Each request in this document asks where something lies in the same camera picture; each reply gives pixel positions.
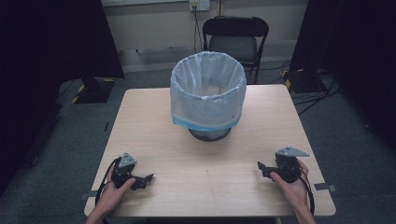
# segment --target black curtain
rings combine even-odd
[[[2,1],[0,194],[30,150],[60,85],[123,77],[100,0]]]
[[[390,0],[310,0],[290,63],[335,73],[371,130],[394,147],[395,8]]]

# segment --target wooden table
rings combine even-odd
[[[124,152],[137,159],[133,175],[154,174],[146,189],[129,191],[116,217],[280,217],[293,215],[277,184],[262,177],[257,161],[276,166],[275,151],[292,146],[310,154],[316,216],[335,213],[317,160],[283,85],[247,86],[243,114],[218,142],[195,139],[171,119],[170,89],[125,92],[92,190]],[[85,214],[94,208],[87,201]]]

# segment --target baseboard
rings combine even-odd
[[[268,42],[262,52],[262,63],[291,60],[296,40]],[[124,73],[173,69],[176,64],[195,53],[194,48],[126,49],[119,53]]]

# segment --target plastic bag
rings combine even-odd
[[[172,120],[196,131],[230,129],[242,115],[246,89],[245,71],[236,59],[208,51],[191,55],[172,71]]]

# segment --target human hand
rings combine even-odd
[[[305,166],[305,164],[303,164],[302,161],[297,159],[297,162],[300,164],[300,168],[302,170],[301,178],[305,181],[305,183],[307,183],[306,176],[308,176],[308,168]],[[316,223],[309,211],[307,189],[301,179],[297,179],[294,181],[294,183],[288,183],[275,172],[272,172],[270,176],[279,185],[286,200],[288,200],[289,204],[293,208],[299,223]]]
[[[103,188],[103,193],[99,199],[99,202],[88,216],[86,222],[87,224],[102,223],[103,218],[105,218],[119,205],[125,192],[130,189],[135,182],[134,178],[128,179],[119,189],[117,189],[116,185],[111,181],[111,174],[113,174],[113,170],[114,165],[107,174],[108,182]]]

